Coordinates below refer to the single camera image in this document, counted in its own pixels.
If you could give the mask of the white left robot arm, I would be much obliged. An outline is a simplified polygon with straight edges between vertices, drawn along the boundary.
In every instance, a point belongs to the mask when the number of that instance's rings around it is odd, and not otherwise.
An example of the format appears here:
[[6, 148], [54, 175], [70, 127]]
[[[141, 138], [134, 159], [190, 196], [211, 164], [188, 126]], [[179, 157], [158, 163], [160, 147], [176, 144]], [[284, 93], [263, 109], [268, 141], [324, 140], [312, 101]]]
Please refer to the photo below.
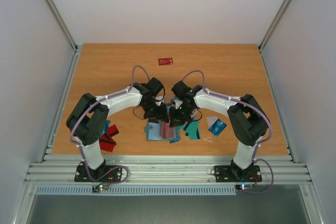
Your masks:
[[127, 108], [141, 107], [145, 119], [168, 122], [164, 98], [158, 97], [160, 92], [165, 95], [164, 85], [157, 78], [151, 78], [147, 83], [136, 82], [105, 96], [86, 93], [80, 98], [67, 118], [66, 127], [70, 130], [70, 141], [79, 146], [88, 167], [87, 175], [92, 180], [100, 181], [106, 174], [99, 138], [108, 117]]

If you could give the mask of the teal leather card holder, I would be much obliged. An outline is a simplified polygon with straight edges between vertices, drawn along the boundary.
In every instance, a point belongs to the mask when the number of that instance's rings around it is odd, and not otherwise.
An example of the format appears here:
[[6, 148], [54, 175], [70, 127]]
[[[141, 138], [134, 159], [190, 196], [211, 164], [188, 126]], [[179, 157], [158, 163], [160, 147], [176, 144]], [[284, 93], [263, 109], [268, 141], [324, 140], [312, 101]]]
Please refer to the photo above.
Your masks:
[[147, 141], [175, 143], [180, 141], [179, 127], [170, 127], [164, 122], [148, 122], [144, 128]]

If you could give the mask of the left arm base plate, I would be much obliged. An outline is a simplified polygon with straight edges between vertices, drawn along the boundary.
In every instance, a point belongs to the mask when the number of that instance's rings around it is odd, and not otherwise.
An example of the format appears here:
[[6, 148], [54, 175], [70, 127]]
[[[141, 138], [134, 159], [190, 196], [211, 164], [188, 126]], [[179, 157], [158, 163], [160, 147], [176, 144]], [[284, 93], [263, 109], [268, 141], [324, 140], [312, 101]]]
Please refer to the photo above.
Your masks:
[[96, 170], [91, 168], [88, 168], [88, 170], [90, 173], [87, 172], [84, 163], [79, 164], [76, 168], [74, 181], [77, 183], [117, 183], [121, 181], [121, 176], [123, 174], [121, 166], [103, 165]]

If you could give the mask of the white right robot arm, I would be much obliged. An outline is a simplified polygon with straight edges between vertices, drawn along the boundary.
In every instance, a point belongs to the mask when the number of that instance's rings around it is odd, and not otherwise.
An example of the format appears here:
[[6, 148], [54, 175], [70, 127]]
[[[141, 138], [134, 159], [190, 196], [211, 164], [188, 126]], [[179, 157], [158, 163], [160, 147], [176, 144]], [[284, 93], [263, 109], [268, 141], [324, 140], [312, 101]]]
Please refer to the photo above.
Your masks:
[[238, 139], [236, 154], [230, 164], [231, 173], [237, 180], [249, 176], [257, 144], [270, 129], [270, 121], [256, 99], [250, 94], [230, 97], [200, 85], [190, 88], [183, 81], [176, 83], [172, 92], [176, 98], [175, 106], [169, 109], [170, 127], [189, 123], [196, 109], [208, 109], [228, 117]]

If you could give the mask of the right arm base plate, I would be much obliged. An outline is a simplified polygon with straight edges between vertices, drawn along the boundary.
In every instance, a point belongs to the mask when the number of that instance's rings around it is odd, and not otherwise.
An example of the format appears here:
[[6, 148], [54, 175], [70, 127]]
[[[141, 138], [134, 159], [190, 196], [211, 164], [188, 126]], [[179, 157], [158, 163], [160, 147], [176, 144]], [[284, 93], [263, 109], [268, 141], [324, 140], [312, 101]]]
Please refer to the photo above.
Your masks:
[[232, 168], [230, 165], [217, 165], [213, 167], [213, 175], [217, 183], [262, 182], [258, 165], [251, 165], [244, 170]]

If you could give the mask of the red card black stripe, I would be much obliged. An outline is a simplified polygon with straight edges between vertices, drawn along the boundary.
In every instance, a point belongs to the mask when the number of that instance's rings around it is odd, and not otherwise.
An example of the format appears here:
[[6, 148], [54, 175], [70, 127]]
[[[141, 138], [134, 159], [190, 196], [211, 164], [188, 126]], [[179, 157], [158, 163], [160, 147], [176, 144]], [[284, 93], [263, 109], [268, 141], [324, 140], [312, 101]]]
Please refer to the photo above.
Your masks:
[[170, 124], [160, 122], [159, 135], [164, 140], [171, 140], [176, 137], [176, 131], [174, 127], [170, 127]]

